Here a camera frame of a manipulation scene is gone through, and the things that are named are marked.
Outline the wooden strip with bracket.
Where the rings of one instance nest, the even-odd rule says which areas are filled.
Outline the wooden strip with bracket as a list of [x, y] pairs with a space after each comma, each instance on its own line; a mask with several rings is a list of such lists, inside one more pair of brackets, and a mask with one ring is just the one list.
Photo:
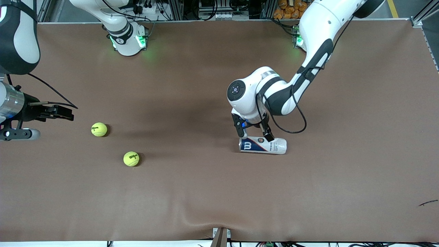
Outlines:
[[210, 247], [228, 247], [232, 239], [231, 231], [227, 228], [213, 228], [213, 241]]

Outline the orange pile of items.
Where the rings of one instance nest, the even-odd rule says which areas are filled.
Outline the orange pile of items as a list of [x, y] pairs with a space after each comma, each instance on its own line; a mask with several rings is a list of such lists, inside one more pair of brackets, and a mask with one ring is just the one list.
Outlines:
[[277, 0], [273, 19], [300, 19], [307, 6], [302, 0]]

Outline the white blue tennis ball can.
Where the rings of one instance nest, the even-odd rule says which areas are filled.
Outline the white blue tennis ball can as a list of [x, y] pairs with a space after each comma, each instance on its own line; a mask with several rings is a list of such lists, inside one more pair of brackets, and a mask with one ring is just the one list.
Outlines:
[[275, 138], [269, 142], [264, 137], [247, 137], [239, 140], [239, 150], [242, 153], [262, 153], [282, 155], [287, 151], [287, 141]]

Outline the brown table mat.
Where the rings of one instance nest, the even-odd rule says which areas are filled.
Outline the brown table mat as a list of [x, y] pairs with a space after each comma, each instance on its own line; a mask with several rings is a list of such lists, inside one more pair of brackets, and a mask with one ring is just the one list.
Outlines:
[[[34, 75], [79, 109], [0, 142], [0, 241], [439, 242], [439, 74], [409, 21], [352, 21], [299, 105], [287, 153], [241, 153], [229, 84], [290, 80], [269, 21], [158, 23], [124, 57], [99, 24], [40, 24]], [[103, 137], [91, 133], [102, 122]], [[138, 153], [128, 167], [123, 156]]]

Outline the aluminium corner frame profile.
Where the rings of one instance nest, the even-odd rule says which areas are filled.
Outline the aluminium corner frame profile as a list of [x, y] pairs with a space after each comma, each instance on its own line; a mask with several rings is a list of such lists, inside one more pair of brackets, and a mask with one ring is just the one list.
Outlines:
[[414, 28], [420, 28], [422, 21], [428, 19], [439, 12], [439, 0], [429, 0], [429, 2], [415, 15], [411, 16], [411, 25]]

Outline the aluminium frame post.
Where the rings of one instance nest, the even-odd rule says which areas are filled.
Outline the aluminium frame post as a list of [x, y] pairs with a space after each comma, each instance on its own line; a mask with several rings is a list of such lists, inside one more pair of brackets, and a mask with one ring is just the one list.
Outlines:
[[174, 21], [182, 21], [185, 0], [169, 0], [172, 19]]
[[274, 11], [277, 9], [277, 0], [261, 0], [263, 3], [260, 18], [273, 18]]

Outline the yellow Wilson print tennis ball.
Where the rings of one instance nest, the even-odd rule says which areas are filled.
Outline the yellow Wilson print tennis ball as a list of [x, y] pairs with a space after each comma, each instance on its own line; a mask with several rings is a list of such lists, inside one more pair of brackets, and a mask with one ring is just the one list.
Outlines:
[[123, 156], [123, 162], [128, 167], [135, 167], [140, 161], [138, 153], [134, 151], [127, 152]]

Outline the white power strip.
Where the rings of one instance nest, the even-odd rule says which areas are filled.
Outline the white power strip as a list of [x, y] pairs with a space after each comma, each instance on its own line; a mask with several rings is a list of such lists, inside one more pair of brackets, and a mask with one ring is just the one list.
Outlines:
[[130, 0], [133, 4], [133, 12], [135, 15], [140, 14], [156, 14], [160, 12], [156, 0]]

